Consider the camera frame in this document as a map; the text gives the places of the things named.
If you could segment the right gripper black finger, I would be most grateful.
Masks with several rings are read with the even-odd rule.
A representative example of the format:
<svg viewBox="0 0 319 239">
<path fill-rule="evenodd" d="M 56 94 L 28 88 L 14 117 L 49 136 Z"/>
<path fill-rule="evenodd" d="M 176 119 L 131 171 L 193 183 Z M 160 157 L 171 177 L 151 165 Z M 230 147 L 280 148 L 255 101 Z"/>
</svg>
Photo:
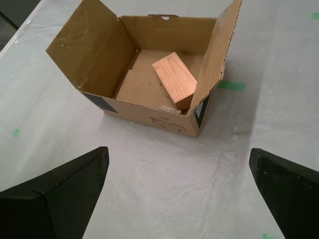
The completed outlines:
<svg viewBox="0 0 319 239">
<path fill-rule="evenodd" d="M 98 147 L 0 193 L 2 239 L 81 239 L 102 192 L 109 151 Z"/>
<path fill-rule="evenodd" d="M 260 148 L 250 152 L 256 186 L 287 239 L 319 237 L 319 173 Z"/>
</svg>

